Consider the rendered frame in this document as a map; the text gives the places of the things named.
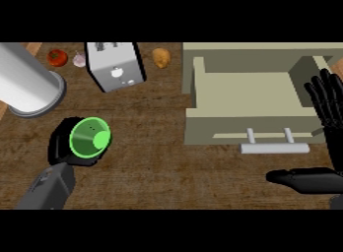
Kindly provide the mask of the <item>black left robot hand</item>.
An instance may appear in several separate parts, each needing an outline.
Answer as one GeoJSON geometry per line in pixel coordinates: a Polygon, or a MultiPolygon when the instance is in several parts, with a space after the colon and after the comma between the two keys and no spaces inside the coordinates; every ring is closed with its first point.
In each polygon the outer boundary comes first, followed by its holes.
{"type": "Polygon", "coordinates": [[[70,150],[70,133],[74,125],[83,119],[84,117],[67,117],[50,134],[47,146],[47,162],[50,165],[67,162],[71,165],[93,166],[108,150],[108,148],[105,148],[105,151],[92,158],[78,157],[70,150]]]}

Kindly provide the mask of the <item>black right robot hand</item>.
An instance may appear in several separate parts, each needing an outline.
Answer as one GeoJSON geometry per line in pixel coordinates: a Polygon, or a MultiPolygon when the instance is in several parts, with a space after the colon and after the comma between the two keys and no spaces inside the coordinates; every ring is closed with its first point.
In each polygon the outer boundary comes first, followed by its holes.
{"type": "Polygon", "coordinates": [[[272,170],[266,180],[301,194],[343,194],[343,82],[327,69],[303,84],[321,121],[333,167],[272,170]]]}

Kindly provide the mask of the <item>green cup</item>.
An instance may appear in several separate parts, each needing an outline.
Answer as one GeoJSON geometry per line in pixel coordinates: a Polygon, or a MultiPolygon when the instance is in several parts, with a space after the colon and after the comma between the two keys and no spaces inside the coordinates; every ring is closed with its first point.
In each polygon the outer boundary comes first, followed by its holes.
{"type": "Polygon", "coordinates": [[[84,118],[70,133],[70,150],[80,158],[95,158],[111,145],[112,132],[107,121],[99,117],[84,118]]]}

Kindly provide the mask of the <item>beige open drawer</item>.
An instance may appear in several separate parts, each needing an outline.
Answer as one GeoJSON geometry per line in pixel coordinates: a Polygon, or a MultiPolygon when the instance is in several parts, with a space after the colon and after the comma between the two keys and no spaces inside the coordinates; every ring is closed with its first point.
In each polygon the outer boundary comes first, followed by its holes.
{"type": "Polygon", "coordinates": [[[302,143],[324,142],[321,123],[303,88],[320,66],[299,59],[286,72],[210,73],[206,59],[194,59],[194,106],[187,109],[185,143],[234,145],[249,141],[283,143],[290,129],[302,143]]]}

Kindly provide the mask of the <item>white cylindrical appliance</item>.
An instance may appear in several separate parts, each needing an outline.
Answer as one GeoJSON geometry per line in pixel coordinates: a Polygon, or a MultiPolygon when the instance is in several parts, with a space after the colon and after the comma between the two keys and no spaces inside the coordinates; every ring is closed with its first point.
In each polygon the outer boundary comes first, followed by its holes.
{"type": "Polygon", "coordinates": [[[46,115],[67,93],[62,76],[49,71],[19,42],[0,42],[0,100],[24,118],[46,115]]]}

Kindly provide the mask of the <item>white garlic bulb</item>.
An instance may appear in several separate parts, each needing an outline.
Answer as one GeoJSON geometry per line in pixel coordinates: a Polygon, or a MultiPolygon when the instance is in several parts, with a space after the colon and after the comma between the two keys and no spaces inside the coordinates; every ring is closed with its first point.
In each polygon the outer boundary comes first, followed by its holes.
{"type": "Polygon", "coordinates": [[[83,68],[86,66],[86,55],[80,52],[75,52],[75,56],[73,58],[73,64],[78,67],[83,68]]]}

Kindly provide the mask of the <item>silver toaster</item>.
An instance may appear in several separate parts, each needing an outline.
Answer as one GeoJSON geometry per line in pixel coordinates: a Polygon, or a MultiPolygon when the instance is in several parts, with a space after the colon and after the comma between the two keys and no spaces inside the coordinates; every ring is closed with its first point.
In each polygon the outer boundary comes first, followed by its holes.
{"type": "Polygon", "coordinates": [[[86,67],[104,93],[147,81],[135,42],[86,42],[86,67]]]}

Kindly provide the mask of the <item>red tomato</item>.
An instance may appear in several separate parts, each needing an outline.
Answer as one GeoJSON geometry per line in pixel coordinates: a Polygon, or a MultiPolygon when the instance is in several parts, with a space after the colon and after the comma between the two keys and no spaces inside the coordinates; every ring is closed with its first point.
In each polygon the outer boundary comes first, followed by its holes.
{"type": "Polygon", "coordinates": [[[50,66],[62,67],[67,64],[68,55],[62,50],[55,49],[49,52],[46,60],[50,66]]]}

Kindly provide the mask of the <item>beige cabinet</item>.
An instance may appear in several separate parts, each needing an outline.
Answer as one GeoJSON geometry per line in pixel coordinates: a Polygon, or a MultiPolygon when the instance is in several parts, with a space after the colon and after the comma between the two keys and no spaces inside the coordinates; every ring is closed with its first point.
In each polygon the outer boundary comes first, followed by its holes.
{"type": "Polygon", "coordinates": [[[182,93],[192,90],[194,58],[210,73],[289,73],[301,104],[311,106],[302,84],[343,57],[343,42],[184,42],[182,93]]]}

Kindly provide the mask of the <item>brown potato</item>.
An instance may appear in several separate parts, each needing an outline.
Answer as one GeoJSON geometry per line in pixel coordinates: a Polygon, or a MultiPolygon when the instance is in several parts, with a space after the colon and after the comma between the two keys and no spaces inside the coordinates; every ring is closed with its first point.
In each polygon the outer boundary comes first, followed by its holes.
{"type": "Polygon", "coordinates": [[[172,54],[167,49],[155,48],[152,50],[152,60],[154,64],[160,69],[164,69],[172,61],[172,54]]]}

